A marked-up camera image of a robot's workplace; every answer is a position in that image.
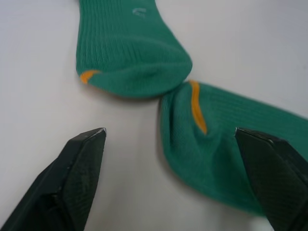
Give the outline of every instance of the orange line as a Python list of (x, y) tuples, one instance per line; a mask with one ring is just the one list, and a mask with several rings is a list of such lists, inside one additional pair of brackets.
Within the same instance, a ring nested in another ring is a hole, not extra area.
[(89, 79), (93, 77), (93, 75), (99, 73), (100, 71), (97, 71), (97, 70), (89, 70), (89, 71), (85, 71), (84, 73), (82, 73), (80, 75), (80, 79), (81, 79), (81, 82), (87, 84)]
[(200, 85), (196, 81), (189, 81), (192, 86), (192, 115), (198, 127), (207, 134), (207, 126), (199, 104)]

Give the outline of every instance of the white background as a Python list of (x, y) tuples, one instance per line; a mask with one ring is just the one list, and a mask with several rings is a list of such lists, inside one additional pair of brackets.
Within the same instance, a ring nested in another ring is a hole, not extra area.
[[(157, 0), (191, 55), (189, 79), (308, 117), (307, 0)], [(77, 0), (0, 0), (0, 226), (66, 141), (107, 140), (86, 231), (269, 231), (182, 184), (157, 135), (158, 99), (82, 85)]]

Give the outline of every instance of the ribbed knit fabric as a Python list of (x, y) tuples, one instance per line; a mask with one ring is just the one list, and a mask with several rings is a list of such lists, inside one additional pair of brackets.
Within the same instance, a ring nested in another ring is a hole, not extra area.
[(197, 125), (192, 113), (192, 98), (197, 93), (193, 94), (192, 84), (184, 83), (162, 99), (161, 138), (165, 157), (174, 172), (201, 193), (262, 215), (234, 137), (235, 128), (286, 139), (307, 160), (308, 121), (212, 86), (199, 84), (199, 88), (197, 97), (206, 132)]
[(154, 0), (79, 0), (77, 72), (82, 82), (123, 97), (178, 86), (192, 62)]

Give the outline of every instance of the folded sock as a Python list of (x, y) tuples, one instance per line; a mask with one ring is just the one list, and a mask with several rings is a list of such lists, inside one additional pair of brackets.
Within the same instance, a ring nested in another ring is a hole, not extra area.
[(123, 97), (178, 86), (192, 62), (154, 0), (79, 0), (77, 72), (83, 83)]
[(234, 137), (236, 127), (285, 139), (308, 160), (308, 121), (292, 113), (193, 81), (162, 99), (162, 145), (174, 172), (213, 199), (263, 215)]

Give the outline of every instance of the sock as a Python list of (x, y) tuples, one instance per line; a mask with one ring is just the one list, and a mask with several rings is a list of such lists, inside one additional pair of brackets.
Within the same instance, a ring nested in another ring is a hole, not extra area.
[(192, 62), (154, 0), (79, 0), (77, 72), (83, 83), (123, 97), (178, 86)]
[(162, 99), (161, 139), (173, 171), (204, 195), (263, 215), (234, 137), (236, 127), (285, 139), (308, 159), (308, 121), (294, 114), (197, 82)]

